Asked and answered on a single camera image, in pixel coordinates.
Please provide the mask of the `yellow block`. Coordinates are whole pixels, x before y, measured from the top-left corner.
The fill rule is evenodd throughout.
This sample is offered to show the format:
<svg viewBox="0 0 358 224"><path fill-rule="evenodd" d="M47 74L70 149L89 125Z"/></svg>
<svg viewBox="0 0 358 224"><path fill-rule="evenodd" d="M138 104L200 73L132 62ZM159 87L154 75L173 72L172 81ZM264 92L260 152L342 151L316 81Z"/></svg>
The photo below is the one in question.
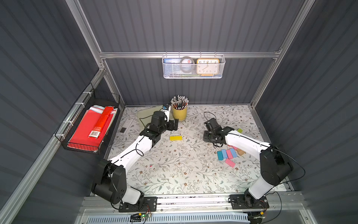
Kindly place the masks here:
<svg viewBox="0 0 358 224"><path fill-rule="evenodd" d="M183 140L182 136L170 136L169 137L170 141L181 141Z"/></svg>

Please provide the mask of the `teal block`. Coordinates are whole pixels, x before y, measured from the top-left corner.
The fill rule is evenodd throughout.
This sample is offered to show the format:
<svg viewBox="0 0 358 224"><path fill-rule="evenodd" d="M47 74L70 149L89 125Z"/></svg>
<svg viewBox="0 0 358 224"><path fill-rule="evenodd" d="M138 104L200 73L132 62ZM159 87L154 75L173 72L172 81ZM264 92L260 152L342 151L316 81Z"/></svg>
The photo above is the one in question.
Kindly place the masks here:
<svg viewBox="0 0 358 224"><path fill-rule="evenodd" d="M217 156L219 161L222 161L224 159L221 151L217 151Z"/></svg>

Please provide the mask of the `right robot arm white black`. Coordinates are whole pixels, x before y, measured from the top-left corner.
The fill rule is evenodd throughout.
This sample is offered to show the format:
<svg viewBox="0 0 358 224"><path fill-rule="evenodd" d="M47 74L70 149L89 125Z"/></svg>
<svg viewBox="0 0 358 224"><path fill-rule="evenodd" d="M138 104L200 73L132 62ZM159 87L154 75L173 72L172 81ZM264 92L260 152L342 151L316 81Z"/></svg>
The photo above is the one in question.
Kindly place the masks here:
<svg viewBox="0 0 358 224"><path fill-rule="evenodd" d="M261 200L293 171L289 156L270 143L250 138L231 127L221 127L215 118L207 120L204 125L207 128L204 141L238 148L260 162L260 176L244 192L247 203Z"/></svg>

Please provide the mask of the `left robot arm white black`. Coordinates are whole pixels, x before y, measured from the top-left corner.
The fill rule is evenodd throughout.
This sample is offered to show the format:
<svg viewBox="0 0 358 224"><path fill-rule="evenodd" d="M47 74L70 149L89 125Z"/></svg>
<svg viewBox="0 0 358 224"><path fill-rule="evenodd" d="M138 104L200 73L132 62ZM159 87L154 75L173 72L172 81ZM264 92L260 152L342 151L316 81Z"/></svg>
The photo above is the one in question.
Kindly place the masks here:
<svg viewBox="0 0 358 224"><path fill-rule="evenodd" d="M151 150L161 139L165 131L178 129L178 119L170 120L169 105L155 111L151 122L140 132L138 138L122 153L110 160L101 160L98 164L91 192L112 204L142 204L142 191L128 186L127 173L130 168Z"/></svg>

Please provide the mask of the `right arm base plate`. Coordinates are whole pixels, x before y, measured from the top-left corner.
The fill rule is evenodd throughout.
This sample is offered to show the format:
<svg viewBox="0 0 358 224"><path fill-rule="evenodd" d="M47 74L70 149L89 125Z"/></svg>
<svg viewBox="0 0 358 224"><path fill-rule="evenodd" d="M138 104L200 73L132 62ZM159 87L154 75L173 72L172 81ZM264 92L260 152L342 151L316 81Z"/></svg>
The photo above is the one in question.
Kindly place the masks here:
<svg viewBox="0 0 358 224"><path fill-rule="evenodd" d="M267 210L269 208L268 200L265 196L260 199L255 199L249 194L233 194L228 198L228 202L232 206L233 210L243 209L262 209Z"/></svg>

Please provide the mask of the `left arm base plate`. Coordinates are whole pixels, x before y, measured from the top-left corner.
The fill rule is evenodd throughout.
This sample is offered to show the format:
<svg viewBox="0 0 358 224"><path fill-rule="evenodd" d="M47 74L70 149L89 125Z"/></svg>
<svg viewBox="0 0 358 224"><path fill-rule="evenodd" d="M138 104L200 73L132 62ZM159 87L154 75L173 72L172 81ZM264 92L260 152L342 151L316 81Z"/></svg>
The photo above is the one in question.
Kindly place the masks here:
<svg viewBox="0 0 358 224"><path fill-rule="evenodd" d="M121 204L119 206L119 212L154 212L157 209L157 200L157 197L141 197L136 204Z"/></svg>

